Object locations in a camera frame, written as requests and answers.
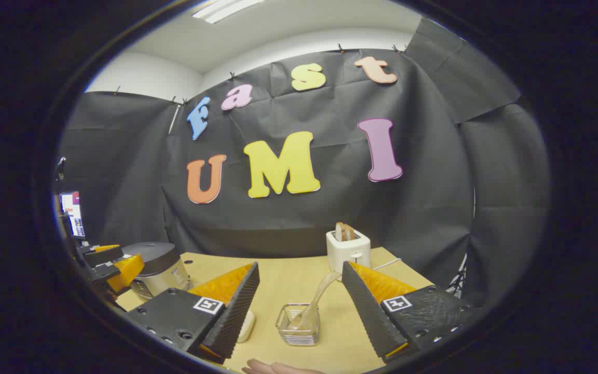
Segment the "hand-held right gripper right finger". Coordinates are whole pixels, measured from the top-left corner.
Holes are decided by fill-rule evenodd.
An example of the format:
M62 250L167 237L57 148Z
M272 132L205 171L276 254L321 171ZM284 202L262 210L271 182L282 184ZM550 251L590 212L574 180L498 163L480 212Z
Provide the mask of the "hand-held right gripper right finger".
M373 350L387 364L441 343L479 312L436 286L416 289L353 261L342 271Z

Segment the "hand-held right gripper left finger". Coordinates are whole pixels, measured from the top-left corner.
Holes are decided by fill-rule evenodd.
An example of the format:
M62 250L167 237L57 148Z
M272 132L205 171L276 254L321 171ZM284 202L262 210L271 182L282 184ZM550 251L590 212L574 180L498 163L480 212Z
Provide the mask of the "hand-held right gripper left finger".
M223 364L233 354L259 283L254 261L189 291L169 287L125 316L176 350Z

